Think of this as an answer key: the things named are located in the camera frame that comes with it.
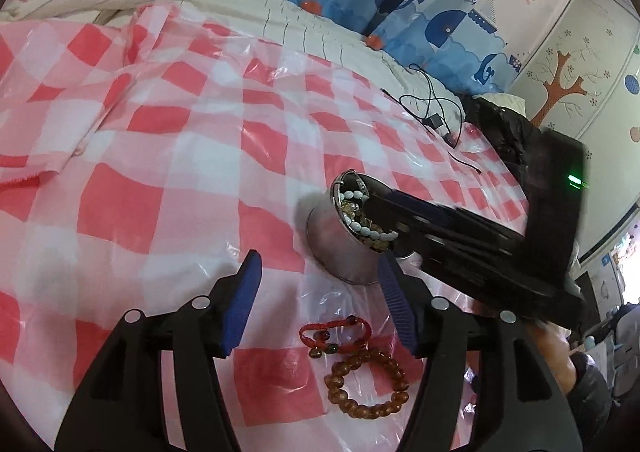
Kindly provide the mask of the right human hand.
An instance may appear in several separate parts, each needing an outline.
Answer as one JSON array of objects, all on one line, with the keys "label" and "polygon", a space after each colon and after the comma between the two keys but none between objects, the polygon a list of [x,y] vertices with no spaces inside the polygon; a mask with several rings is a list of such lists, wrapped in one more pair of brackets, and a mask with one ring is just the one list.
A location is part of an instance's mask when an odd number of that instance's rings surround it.
[{"label": "right human hand", "polygon": [[544,358],[563,394],[568,394],[577,382],[575,365],[570,359],[570,345],[565,331],[552,323],[529,321],[525,323],[539,354]]}]

